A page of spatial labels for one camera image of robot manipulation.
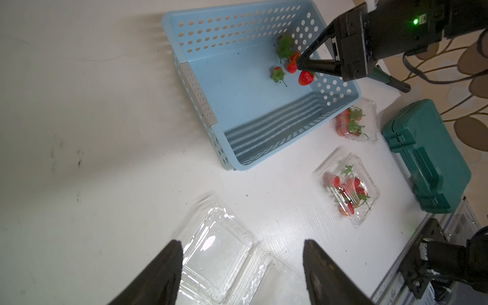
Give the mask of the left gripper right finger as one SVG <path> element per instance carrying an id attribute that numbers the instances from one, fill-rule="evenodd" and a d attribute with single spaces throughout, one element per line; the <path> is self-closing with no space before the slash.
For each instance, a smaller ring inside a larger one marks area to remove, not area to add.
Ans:
<path id="1" fill-rule="evenodd" d="M 311 304 L 372 304 L 315 240 L 305 240 L 302 265 Z"/>

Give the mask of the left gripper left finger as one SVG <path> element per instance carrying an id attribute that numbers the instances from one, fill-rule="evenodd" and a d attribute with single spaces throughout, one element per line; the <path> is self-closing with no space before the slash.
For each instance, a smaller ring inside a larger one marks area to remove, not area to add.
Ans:
<path id="1" fill-rule="evenodd" d="M 175 304 L 182 276 L 183 249 L 171 240 L 111 304 Z"/>

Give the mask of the red strawberry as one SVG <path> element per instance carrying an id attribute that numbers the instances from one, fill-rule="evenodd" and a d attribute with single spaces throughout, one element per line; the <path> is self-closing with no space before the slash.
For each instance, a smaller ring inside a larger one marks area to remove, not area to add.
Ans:
<path id="1" fill-rule="evenodd" d="M 315 75 L 309 71 L 302 71 L 299 75 L 298 82 L 301 86 L 308 86 L 315 80 Z"/>

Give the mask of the packed strawberries cluster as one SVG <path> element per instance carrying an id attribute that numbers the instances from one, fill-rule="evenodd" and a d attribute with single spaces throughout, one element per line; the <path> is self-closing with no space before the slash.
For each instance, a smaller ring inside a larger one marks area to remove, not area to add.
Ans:
<path id="1" fill-rule="evenodd" d="M 361 121 L 364 116 L 363 110 L 356 106 L 346 109 L 335 117 L 336 132 L 341 137 L 359 137 L 363 135 L 365 125 L 361 125 Z"/>

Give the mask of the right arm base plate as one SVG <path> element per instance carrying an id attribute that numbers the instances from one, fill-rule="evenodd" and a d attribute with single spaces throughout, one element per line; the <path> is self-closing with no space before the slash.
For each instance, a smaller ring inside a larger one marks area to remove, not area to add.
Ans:
<path id="1" fill-rule="evenodd" d="M 420 300 L 430 285 L 447 288 L 455 283 L 452 272 L 457 264 L 458 246 L 449 243 L 440 222 L 429 218 L 415 238 L 399 267 L 409 291 Z"/>

